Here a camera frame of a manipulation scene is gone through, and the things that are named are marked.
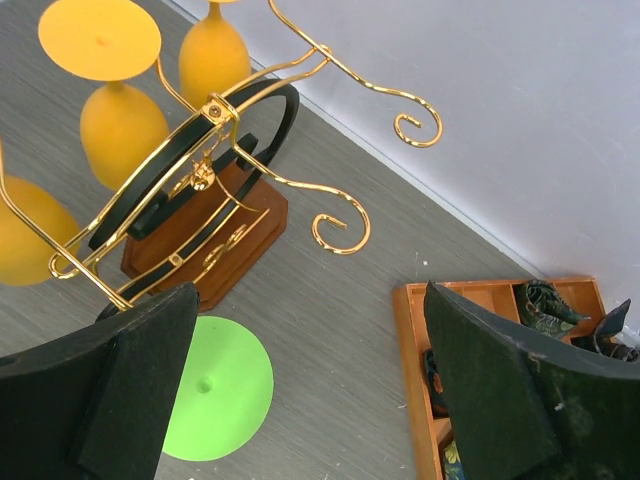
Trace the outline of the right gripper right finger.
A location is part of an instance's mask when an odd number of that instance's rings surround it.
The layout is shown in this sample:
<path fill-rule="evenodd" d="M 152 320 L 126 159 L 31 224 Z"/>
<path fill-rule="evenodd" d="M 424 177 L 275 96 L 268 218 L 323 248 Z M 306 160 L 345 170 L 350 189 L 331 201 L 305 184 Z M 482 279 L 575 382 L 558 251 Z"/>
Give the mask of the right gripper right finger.
<path fill-rule="evenodd" d="M 468 478 L 517 479 L 558 457 L 516 337 L 523 327 L 434 282 L 424 313 Z"/>

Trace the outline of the green goblet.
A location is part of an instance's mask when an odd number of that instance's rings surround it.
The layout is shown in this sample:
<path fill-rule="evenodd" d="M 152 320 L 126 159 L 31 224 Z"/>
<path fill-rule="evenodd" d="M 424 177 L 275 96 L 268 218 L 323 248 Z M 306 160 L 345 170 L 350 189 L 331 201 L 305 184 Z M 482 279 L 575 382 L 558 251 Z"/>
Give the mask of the green goblet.
<path fill-rule="evenodd" d="M 235 321 L 198 317 L 163 452 L 192 462 L 233 453 L 260 429 L 273 393 L 272 363 L 259 338 Z"/>

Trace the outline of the orange goblet front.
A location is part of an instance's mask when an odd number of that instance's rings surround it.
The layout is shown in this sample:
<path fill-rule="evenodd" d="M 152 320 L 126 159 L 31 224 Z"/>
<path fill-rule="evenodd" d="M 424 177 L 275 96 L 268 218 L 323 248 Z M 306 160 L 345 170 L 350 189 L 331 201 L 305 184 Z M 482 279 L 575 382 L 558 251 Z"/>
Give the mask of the orange goblet front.
<path fill-rule="evenodd" d="M 60 244 L 81 227 L 71 213 L 39 186 L 7 175 L 6 189 L 14 203 Z M 29 286 L 52 277 L 48 264 L 54 250 L 1 201 L 1 283 Z"/>

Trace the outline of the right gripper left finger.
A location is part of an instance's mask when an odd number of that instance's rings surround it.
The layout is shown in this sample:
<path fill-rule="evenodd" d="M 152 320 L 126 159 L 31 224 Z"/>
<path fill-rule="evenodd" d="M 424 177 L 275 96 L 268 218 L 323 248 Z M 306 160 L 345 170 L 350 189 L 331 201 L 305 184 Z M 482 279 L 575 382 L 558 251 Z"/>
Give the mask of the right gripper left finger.
<path fill-rule="evenodd" d="M 199 310 L 185 283 L 109 319 L 118 327 L 71 450 L 91 479 L 152 479 Z"/>

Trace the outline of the orange goblet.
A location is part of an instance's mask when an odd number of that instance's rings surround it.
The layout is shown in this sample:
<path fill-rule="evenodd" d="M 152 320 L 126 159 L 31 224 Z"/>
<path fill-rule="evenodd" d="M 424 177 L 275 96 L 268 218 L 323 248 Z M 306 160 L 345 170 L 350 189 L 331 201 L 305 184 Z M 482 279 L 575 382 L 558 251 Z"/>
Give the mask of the orange goblet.
<path fill-rule="evenodd" d="M 6 189 L 14 203 L 60 244 L 81 227 L 71 213 L 39 186 L 7 175 Z M 54 250 L 1 201 L 1 283 L 29 286 L 52 277 L 48 264 Z"/>
<path fill-rule="evenodd" d="M 159 27 L 133 1 L 55 1 L 40 17 L 38 38 L 61 69 L 102 84 L 81 111 L 80 139 L 97 180 L 119 189 L 169 135 L 157 104 L 127 83 L 157 60 Z"/>
<path fill-rule="evenodd" d="M 206 16 L 191 27 L 179 52 L 181 95 L 196 109 L 211 93 L 223 93 L 251 73 L 247 46 L 222 15 L 229 1 L 209 1 Z"/>

